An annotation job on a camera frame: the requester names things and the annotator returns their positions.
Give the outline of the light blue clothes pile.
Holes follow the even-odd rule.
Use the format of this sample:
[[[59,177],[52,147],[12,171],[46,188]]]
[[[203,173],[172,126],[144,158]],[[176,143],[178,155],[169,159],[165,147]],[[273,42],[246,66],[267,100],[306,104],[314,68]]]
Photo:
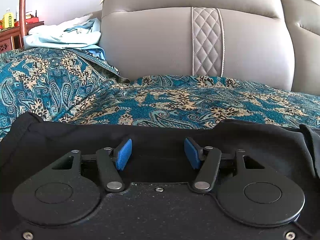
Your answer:
[[[98,46],[101,38],[101,22],[92,14],[77,17],[58,25],[40,25],[29,30],[23,38],[26,49],[30,48],[73,48],[85,50],[104,60],[105,51]]]

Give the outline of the red box on cabinet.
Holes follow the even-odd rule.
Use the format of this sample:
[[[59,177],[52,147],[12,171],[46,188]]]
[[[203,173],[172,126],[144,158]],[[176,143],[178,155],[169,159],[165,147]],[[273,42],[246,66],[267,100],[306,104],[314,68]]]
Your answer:
[[[39,18],[38,17],[33,17],[32,15],[27,15],[25,17],[25,23],[26,24],[33,24],[33,23],[37,23],[37,22],[39,22]],[[14,23],[14,26],[15,27],[19,27],[20,26],[19,21],[16,21]]]

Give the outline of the teal paisley sofa cover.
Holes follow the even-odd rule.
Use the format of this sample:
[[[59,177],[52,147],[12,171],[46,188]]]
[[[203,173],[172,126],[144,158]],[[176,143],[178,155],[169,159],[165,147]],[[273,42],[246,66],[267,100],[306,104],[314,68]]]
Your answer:
[[[1,136],[24,113],[43,121],[213,128],[225,119],[319,128],[319,97],[226,77],[151,75],[129,81],[75,49],[1,54]]]

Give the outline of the wooden side cabinet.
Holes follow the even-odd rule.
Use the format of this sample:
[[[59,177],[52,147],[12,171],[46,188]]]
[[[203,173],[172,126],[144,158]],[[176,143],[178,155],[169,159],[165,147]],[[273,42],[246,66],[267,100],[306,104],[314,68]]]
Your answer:
[[[1,21],[0,49],[1,53],[21,48],[19,26],[4,29],[4,23]]]

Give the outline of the wooden coat stand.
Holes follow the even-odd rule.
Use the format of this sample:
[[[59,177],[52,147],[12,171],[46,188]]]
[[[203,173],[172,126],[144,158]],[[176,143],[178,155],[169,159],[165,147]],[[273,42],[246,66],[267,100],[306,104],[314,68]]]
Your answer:
[[[25,21],[25,0],[19,1],[19,29],[20,29],[20,45],[23,46],[23,38],[27,35],[27,27]]]

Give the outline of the black pants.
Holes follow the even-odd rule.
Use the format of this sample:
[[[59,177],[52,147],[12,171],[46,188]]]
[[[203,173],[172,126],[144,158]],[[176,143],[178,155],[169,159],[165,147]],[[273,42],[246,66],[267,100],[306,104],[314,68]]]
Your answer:
[[[191,191],[198,171],[184,140],[223,154],[243,149],[259,163],[294,181],[304,192],[298,219],[266,228],[242,224],[219,207],[215,190]],[[119,172],[125,190],[101,190],[101,200],[83,219],[61,226],[37,225],[14,209],[16,187],[72,150],[95,154],[132,139],[132,153]],[[94,160],[81,175],[101,188]],[[319,130],[223,120],[212,129],[48,122],[33,113],[18,117],[1,141],[1,239],[319,239]]]

